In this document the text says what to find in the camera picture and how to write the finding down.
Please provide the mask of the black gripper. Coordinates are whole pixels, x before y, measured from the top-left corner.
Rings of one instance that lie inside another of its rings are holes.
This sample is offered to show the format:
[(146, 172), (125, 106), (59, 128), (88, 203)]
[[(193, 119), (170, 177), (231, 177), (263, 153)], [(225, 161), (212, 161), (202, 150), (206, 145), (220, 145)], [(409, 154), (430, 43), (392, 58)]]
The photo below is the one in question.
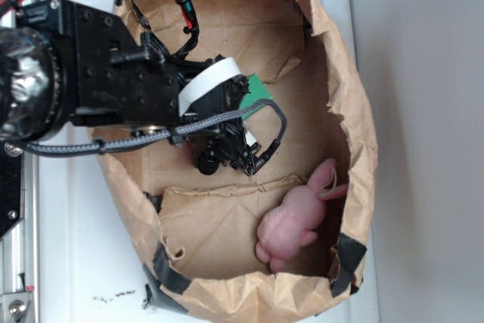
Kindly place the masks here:
[(257, 170), (258, 141), (249, 137), (243, 116), (221, 120), (220, 116), (241, 110), (250, 93), (250, 80), (232, 57), (204, 62), (182, 61), (178, 72), (178, 118), (181, 123), (201, 123), (183, 136), (198, 151), (197, 168), (204, 175), (229, 165), (246, 175)]

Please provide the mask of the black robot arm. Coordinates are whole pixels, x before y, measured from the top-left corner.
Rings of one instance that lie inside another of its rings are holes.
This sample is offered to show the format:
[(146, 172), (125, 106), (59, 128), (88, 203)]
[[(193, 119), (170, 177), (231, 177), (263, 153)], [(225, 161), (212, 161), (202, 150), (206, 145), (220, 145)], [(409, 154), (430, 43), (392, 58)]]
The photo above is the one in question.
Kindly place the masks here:
[(200, 171), (253, 175), (271, 154), (247, 137), (249, 80), (230, 58), (186, 61), (150, 31), (67, 0), (20, 9), (1, 30), (1, 139), (45, 156), (201, 141)]

